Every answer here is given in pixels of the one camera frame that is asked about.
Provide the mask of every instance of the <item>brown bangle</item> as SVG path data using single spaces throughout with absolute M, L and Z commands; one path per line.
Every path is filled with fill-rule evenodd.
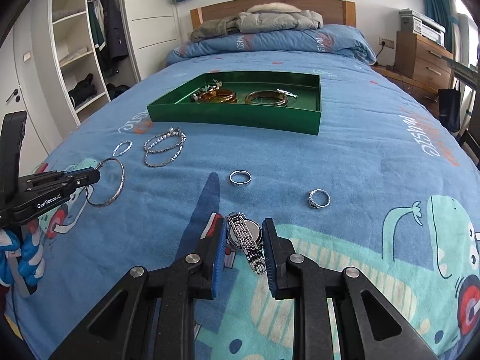
M 198 97 L 199 103 L 236 103 L 237 94 L 230 89 L 215 89 L 202 93 Z
M 276 102 L 272 103 L 259 103 L 255 102 L 256 99 L 267 98 L 267 99 L 275 99 Z M 280 105 L 285 106 L 287 105 L 289 99 L 283 93 L 277 91 L 256 91 L 252 92 L 245 97 L 246 104 L 264 104 L 264 105 Z

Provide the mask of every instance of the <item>wall outlet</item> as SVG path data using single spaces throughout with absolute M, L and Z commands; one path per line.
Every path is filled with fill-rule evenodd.
M 378 44 L 382 45 L 382 42 L 385 42 L 385 47 L 389 47 L 390 49 L 395 48 L 395 42 L 390 39 L 385 39 L 385 38 L 378 38 Z

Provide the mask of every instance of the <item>metal watch band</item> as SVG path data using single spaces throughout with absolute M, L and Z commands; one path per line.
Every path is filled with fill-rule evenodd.
M 262 254 L 262 245 L 255 242 L 254 237 L 248 230 L 245 219 L 245 215 L 241 212 L 232 212 L 226 217 L 229 227 L 233 229 L 235 237 L 247 257 L 251 270 L 258 275 L 263 275 L 266 272 L 266 267 Z

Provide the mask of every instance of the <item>green tray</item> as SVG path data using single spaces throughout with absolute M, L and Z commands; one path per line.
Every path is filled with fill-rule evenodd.
M 190 95 L 214 80 L 237 93 L 237 103 L 192 103 Z M 254 91 L 283 89 L 286 106 L 245 104 Z M 163 95 L 148 105 L 154 122 L 196 122 L 272 128 L 318 135 L 321 114 L 320 77 L 313 74 L 271 71 L 226 71 L 205 73 Z

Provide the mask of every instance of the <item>silver bolt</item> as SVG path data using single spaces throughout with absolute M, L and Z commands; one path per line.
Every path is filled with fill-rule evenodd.
M 130 276 L 133 276 L 134 278 L 139 278 L 145 273 L 145 269 L 143 269 L 141 266 L 134 266 L 132 269 L 130 269 Z
M 200 261 L 200 256 L 192 253 L 185 257 L 185 261 L 188 262 L 188 264 L 196 264 L 198 261 Z
M 300 264 L 300 263 L 303 263 L 305 261 L 305 257 L 303 257 L 301 254 L 293 253 L 290 256 L 290 261 L 292 261 L 292 263 Z
M 349 278 L 358 278 L 360 276 L 360 271 L 355 268 L 354 266 L 349 266 L 347 269 L 345 269 L 345 274 Z

